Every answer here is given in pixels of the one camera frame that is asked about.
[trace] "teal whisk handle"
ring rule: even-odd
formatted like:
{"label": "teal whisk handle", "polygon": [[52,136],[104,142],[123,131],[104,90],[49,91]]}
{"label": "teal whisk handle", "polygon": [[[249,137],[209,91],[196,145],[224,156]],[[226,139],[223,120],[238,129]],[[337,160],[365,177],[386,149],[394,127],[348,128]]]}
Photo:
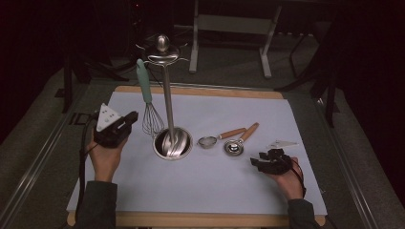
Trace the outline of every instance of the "teal whisk handle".
{"label": "teal whisk handle", "polygon": [[149,74],[146,71],[145,65],[141,59],[137,61],[137,76],[140,84],[140,89],[142,90],[143,101],[145,103],[152,102],[151,87],[149,82]]}

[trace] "metal scoop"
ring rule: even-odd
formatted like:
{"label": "metal scoop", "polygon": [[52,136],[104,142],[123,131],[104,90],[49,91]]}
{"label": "metal scoop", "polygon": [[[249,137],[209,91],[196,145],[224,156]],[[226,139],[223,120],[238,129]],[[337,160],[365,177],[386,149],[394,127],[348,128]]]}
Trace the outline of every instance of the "metal scoop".
{"label": "metal scoop", "polygon": [[204,136],[204,137],[199,139],[198,144],[201,147],[203,147],[204,149],[209,149],[209,148],[213,147],[215,145],[215,143],[217,143],[217,139],[225,139],[225,138],[240,134],[240,133],[245,132],[245,131],[246,131],[246,128],[240,128],[240,129],[236,129],[236,130],[233,130],[233,131],[222,133],[222,134],[218,135],[217,137],[215,137],[215,136]]}
{"label": "metal scoop", "polygon": [[256,131],[259,123],[255,122],[247,131],[239,138],[239,140],[228,140],[224,149],[230,156],[239,156],[244,152],[244,142]]}

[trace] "person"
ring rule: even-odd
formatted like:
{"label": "person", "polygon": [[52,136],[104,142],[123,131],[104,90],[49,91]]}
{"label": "person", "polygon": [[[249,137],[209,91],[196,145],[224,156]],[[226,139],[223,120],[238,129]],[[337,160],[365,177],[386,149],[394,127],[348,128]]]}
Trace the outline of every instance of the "person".
{"label": "person", "polygon": [[[104,148],[93,140],[87,145],[95,169],[95,180],[87,182],[74,228],[116,227],[117,185],[112,180],[126,142],[127,139],[115,149]],[[296,157],[292,159],[293,169],[302,176],[298,159]],[[279,176],[265,175],[275,180],[288,201],[290,228],[320,228],[314,219],[312,204],[303,199],[303,187],[291,170]]]}

